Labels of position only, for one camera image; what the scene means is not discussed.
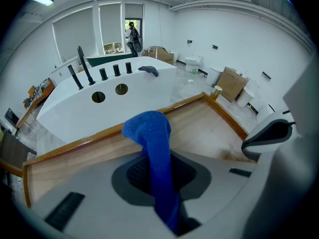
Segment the white cabinet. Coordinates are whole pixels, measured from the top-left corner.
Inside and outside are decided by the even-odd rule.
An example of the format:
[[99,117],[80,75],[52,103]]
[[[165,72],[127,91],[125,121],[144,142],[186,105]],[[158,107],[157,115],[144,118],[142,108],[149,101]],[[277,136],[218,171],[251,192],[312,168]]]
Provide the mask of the white cabinet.
[[55,68],[55,70],[51,73],[50,79],[53,81],[54,85],[57,86],[60,82],[64,81],[65,79],[71,77],[70,71],[68,69],[68,66],[72,65],[72,68],[75,73],[79,71],[79,64],[77,61],[77,57],[74,57],[59,67]]

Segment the person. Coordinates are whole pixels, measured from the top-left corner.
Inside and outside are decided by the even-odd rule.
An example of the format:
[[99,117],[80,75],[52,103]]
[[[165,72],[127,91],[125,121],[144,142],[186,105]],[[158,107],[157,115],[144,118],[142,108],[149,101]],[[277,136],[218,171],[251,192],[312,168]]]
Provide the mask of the person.
[[128,47],[131,50],[132,57],[135,58],[135,57],[138,57],[138,53],[136,49],[134,48],[134,42],[139,40],[140,35],[138,31],[136,30],[136,28],[134,27],[134,22],[130,22],[129,26],[130,28],[126,30],[126,42]]

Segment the trees outside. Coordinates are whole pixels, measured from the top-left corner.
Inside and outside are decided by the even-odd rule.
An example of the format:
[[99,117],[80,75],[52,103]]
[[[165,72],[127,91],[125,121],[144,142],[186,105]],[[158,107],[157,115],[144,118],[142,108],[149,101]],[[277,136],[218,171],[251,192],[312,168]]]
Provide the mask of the trees outside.
[[104,54],[122,53],[122,42],[113,42],[103,45]]

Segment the window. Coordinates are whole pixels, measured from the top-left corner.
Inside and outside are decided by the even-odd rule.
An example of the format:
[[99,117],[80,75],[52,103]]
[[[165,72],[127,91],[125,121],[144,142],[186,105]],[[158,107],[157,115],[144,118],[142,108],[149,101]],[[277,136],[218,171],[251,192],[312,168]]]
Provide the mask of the window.
[[125,31],[129,28],[129,22],[134,22],[134,27],[140,35],[140,43],[142,43],[142,17],[143,5],[138,3],[125,4]]
[[53,23],[56,45],[62,62],[78,56],[81,46],[85,56],[97,54],[92,8],[72,13]]
[[112,42],[103,45],[104,54],[122,53],[122,42]]
[[104,54],[123,52],[121,33],[121,4],[100,6],[101,36]]
[[125,18],[125,31],[127,29],[130,28],[129,23],[133,22],[134,23],[134,27],[136,28],[136,30],[138,31],[139,35],[140,35],[140,43],[142,45],[142,19],[129,19],[129,18]]

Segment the window blind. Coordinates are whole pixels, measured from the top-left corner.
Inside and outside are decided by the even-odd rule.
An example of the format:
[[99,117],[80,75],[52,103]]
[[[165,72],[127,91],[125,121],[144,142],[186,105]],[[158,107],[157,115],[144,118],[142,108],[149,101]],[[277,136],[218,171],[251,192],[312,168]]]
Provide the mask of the window blind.
[[122,42],[121,5],[119,3],[100,6],[100,23],[103,45]]
[[92,8],[70,14],[53,24],[56,44],[63,61],[78,56],[81,46],[84,56],[97,54]]
[[136,3],[125,4],[125,18],[142,18],[143,5]]

